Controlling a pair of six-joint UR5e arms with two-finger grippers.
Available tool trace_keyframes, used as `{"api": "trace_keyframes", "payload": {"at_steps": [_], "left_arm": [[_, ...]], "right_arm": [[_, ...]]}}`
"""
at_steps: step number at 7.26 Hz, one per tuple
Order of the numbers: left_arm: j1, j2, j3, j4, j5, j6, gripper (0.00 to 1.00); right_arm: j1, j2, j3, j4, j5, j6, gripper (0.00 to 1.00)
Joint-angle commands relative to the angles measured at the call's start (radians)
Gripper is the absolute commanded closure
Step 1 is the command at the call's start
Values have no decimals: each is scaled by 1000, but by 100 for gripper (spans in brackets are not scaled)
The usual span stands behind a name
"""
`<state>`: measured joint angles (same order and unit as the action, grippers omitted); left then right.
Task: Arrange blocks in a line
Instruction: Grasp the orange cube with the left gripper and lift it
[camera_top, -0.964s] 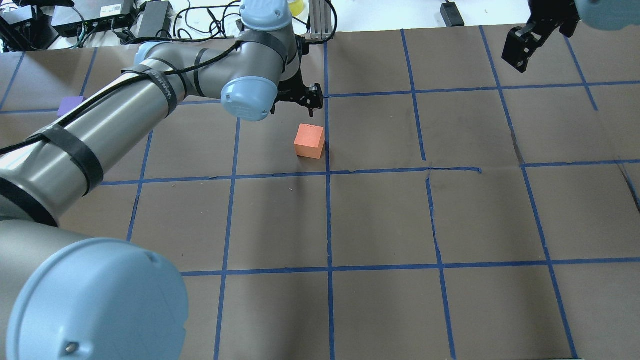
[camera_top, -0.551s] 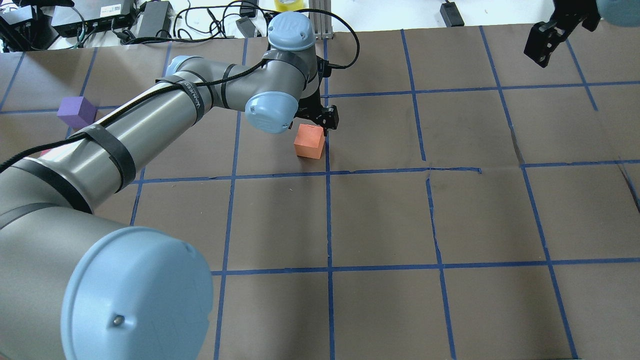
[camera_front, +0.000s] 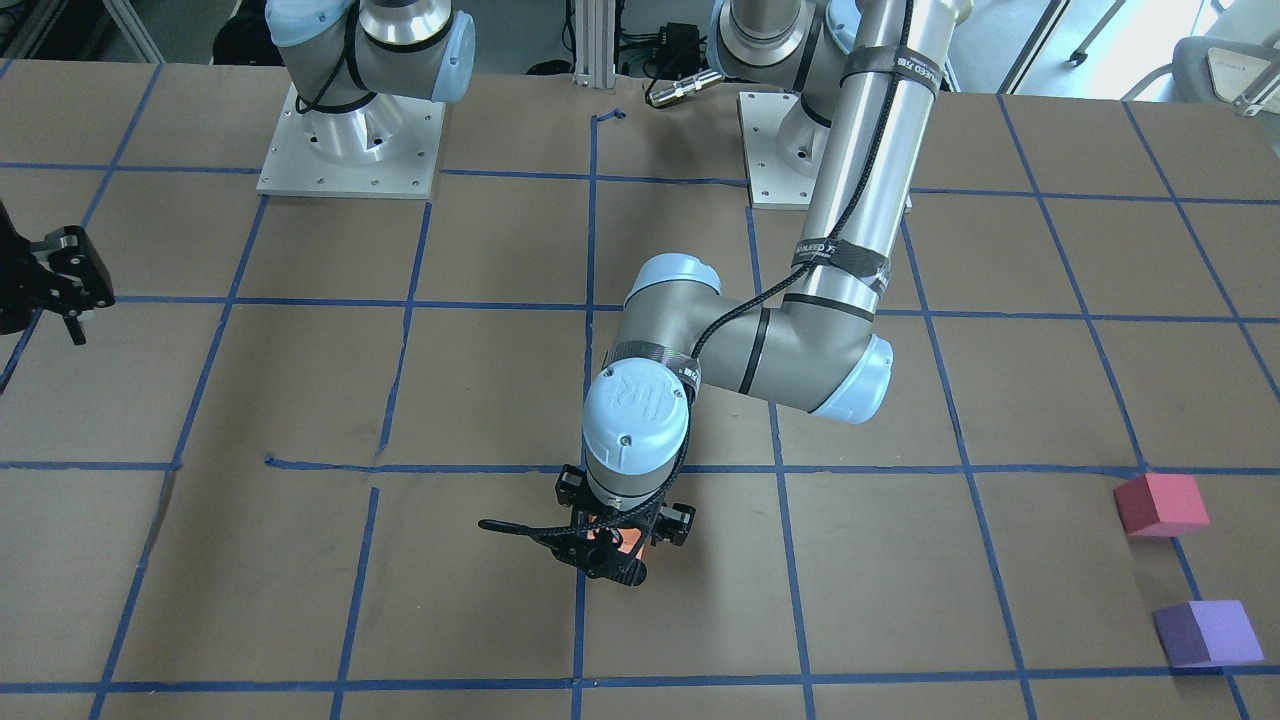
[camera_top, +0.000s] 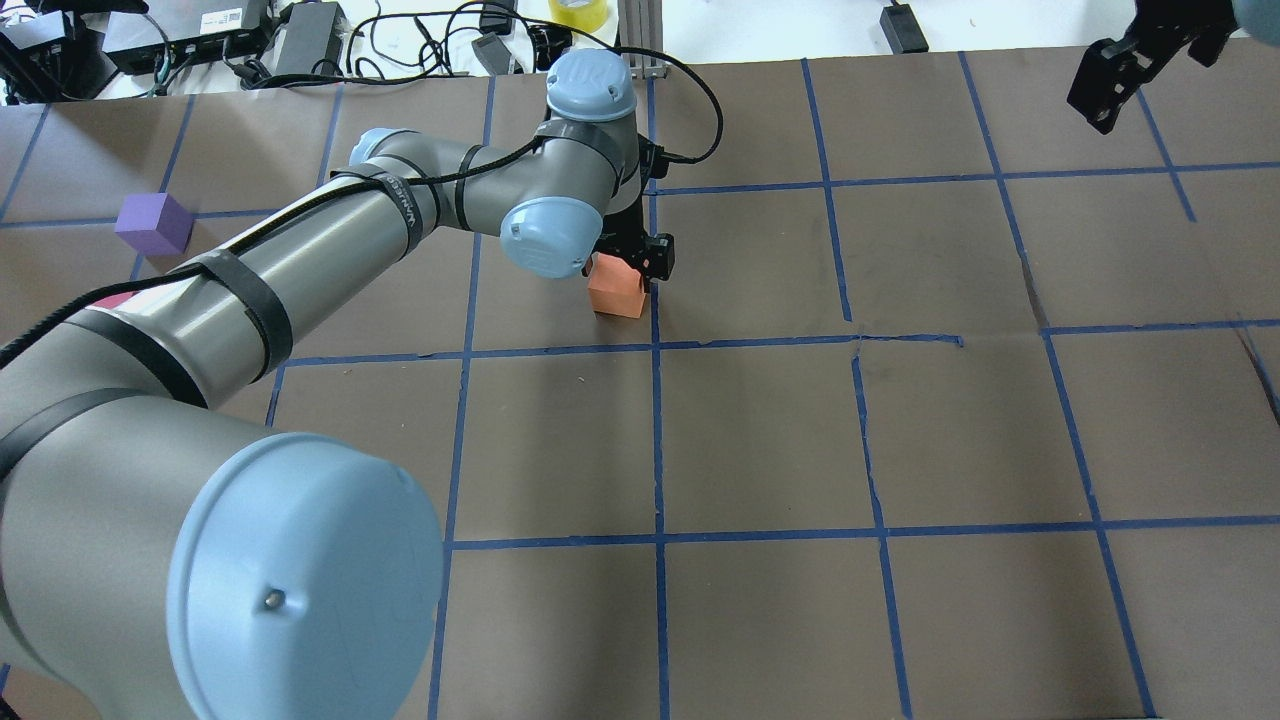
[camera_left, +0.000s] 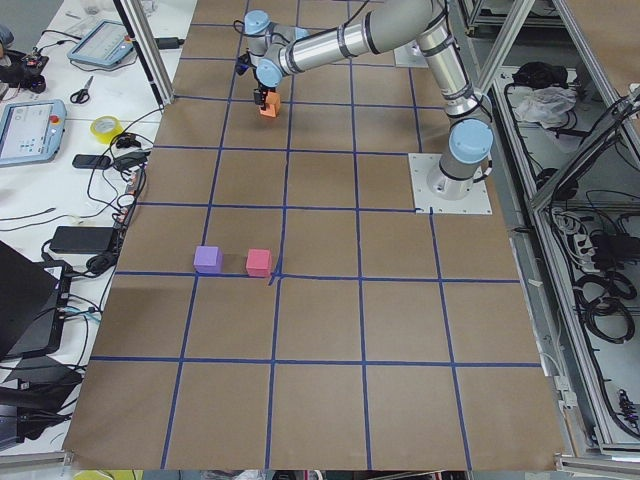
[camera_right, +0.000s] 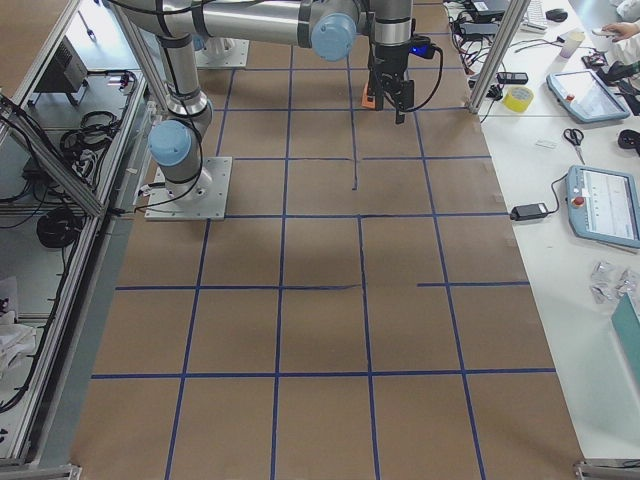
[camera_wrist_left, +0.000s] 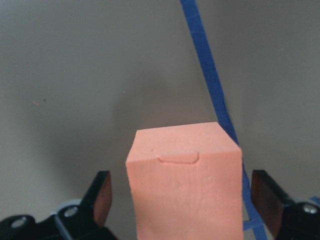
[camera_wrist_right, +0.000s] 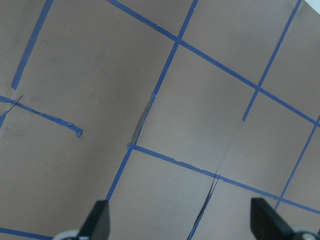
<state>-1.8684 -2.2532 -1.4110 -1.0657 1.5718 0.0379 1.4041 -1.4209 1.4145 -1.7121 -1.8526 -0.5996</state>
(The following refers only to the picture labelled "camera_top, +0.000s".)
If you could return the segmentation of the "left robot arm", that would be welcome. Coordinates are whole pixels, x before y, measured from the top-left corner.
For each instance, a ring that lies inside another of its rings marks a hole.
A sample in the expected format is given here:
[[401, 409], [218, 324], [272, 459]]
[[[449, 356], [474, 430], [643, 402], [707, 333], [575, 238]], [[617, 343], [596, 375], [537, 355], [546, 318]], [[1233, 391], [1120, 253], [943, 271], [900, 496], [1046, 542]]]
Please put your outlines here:
[[436, 234], [530, 275], [666, 277], [623, 49], [544, 72], [508, 147], [361, 133], [301, 199], [3, 350], [3, 664], [97, 719], [393, 719], [434, 642], [444, 530], [402, 462], [279, 427], [300, 348]]

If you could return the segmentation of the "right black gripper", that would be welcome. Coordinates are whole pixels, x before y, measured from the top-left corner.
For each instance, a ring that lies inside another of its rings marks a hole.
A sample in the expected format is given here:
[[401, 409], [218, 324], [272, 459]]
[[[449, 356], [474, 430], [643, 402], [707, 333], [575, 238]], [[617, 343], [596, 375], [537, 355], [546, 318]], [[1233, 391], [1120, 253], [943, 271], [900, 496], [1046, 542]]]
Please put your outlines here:
[[1230, 1], [1135, 1], [1123, 40], [1101, 38], [1083, 54], [1066, 102], [1100, 135], [1123, 106], [1181, 50], [1202, 67], [1220, 59], [1240, 28]]

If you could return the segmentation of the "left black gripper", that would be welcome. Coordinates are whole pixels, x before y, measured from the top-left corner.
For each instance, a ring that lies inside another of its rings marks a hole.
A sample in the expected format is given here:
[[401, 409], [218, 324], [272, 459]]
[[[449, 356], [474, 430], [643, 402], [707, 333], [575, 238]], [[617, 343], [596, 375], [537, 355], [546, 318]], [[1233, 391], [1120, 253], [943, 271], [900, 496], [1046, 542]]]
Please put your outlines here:
[[675, 269], [676, 242], [672, 234], [648, 232], [644, 195], [654, 173], [659, 179], [666, 177], [664, 149], [650, 140], [639, 140], [637, 149], [637, 169], [628, 179], [636, 181], [636, 190], [623, 193], [630, 197], [626, 208], [604, 217], [593, 252], [623, 259], [646, 282], [666, 282]]

